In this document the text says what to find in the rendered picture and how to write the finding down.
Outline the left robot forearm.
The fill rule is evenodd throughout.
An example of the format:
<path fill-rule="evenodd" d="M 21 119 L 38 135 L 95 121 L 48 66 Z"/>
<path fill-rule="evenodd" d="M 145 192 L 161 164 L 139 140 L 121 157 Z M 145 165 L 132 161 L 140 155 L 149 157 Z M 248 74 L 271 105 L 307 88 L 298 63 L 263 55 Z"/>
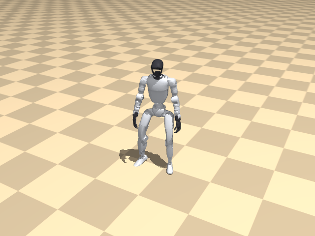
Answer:
<path fill-rule="evenodd" d="M 175 116 L 177 115 L 178 119 L 180 119 L 181 118 L 181 115 L 180 115 L 180 102 L 179 102 L 178 96 L 177 96 L 177 103 L 174 103 L 173 106 L 174 106 L 174 114 L 175 114 Z"/>

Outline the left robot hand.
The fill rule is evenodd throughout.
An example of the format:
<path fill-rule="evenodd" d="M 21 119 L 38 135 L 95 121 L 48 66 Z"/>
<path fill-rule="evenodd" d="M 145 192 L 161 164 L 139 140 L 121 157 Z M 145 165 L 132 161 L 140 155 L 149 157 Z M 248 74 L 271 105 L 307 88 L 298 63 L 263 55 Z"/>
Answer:
<path fill-rule="evenodd" d="M 181 122 L 180 122 L 180 120 L 181 120 L 181 118 L 178 119 L 178 116 L 176 115 L 176 116 L 175 116 L 176 127 L 174 128 L 174 130 L 175 130 L 175 129 L 177 129 L 177 130 L 176 130 L 176 132 L 174 132 L 174 133 L 179 132 L 180 129 L 181 129 Z"/>

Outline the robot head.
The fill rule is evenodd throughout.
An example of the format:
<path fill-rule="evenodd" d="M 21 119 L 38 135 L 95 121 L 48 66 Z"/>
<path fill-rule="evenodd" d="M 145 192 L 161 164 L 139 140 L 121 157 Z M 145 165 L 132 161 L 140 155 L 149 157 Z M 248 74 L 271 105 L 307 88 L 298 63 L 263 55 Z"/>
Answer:
<path fill-rule="evenodd" d="M 154 72 L 153 69 L 161 70 L 161 72 L 160 71 L 155 71 Z M 160 59 L 155 59 L 152 62 L 151 70 L 152 70 L 153 75 L 155 76 L 155 77 L 153 76 L 153 78 L 156 79 L 156 80 L 160 80 L 164 76 L 163 74 L 161 74 L 162 70 L 163 70 L 163 61 L 160 60 Z M 161 75 L 162 75 L 162 77 L 159 77 Z"/>

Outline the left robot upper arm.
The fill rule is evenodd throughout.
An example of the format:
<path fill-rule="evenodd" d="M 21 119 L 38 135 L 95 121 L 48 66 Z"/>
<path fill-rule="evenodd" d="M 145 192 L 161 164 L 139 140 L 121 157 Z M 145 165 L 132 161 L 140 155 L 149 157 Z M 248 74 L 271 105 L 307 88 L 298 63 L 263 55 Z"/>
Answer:
<path fill-rule="evenodd" d="M 177 103 L 177 81 L 174 78 L 167 78 L 168 85 L 170 86 L 172 97 L 171 97 L 171 102 L 172 103 Z"/>

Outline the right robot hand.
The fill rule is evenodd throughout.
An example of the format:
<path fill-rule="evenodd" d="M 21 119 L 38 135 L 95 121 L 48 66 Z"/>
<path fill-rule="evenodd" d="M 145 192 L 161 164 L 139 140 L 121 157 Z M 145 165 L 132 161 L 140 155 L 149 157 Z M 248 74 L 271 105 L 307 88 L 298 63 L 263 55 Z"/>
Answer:
<path fill-rule="evenodd" d="M 133 114 L 133 125 L 134 125 L 135 128 L 138 129 L 137 124 L 136 124 L 136 117 L 138 117 L 138 112 L 135 112 Z"/>

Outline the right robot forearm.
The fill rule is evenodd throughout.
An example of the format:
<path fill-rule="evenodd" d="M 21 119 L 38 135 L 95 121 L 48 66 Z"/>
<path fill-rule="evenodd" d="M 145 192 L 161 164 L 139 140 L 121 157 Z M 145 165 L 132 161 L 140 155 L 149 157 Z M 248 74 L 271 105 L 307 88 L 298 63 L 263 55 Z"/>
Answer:
<path fill-rule="evenodd" d="M 135 105 L 134 105 L 133 114 L 134 114 L 135 112 L 138 112 L 138 114 L 139 114 L 139 109 L 140 109 L 141 103 L 142 103 L 142 101 L 137 100 L 137 99 L 135 100 Z"/>

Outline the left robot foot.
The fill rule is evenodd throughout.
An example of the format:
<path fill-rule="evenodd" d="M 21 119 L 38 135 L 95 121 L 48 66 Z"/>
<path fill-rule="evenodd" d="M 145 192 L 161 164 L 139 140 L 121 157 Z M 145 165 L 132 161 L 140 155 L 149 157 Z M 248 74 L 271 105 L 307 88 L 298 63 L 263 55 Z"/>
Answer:
<path fill-rule="evenodd" d="M 169 163 L 169 164 L 167 163 L 166 172 L 167 172 L 168 174 L 172 174 L 172 173 L 173 173 L 173 166 L 172 166 L 171 163 Z"/>

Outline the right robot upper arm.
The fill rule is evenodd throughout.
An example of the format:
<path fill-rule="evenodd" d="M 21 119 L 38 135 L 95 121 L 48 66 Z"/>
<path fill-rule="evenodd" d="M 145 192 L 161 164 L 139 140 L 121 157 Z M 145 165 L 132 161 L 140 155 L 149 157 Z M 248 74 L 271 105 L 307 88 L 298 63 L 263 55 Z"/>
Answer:
<path fill-rule="evenodd" d="M 139 88 L 138 88 L 138 94 L 137 94 L 137 97 L 136 99 L 137 100 L 140 100 L 142 101 L 144 99 L 144 90 L 145 90 L 145 87 L 146 87 L 146 83 L 147 83 L 147 80 L 148 80 L 148 77 L 149 76 L 143 76 L 140 80 L 140 83 L 139 83 Z"/>

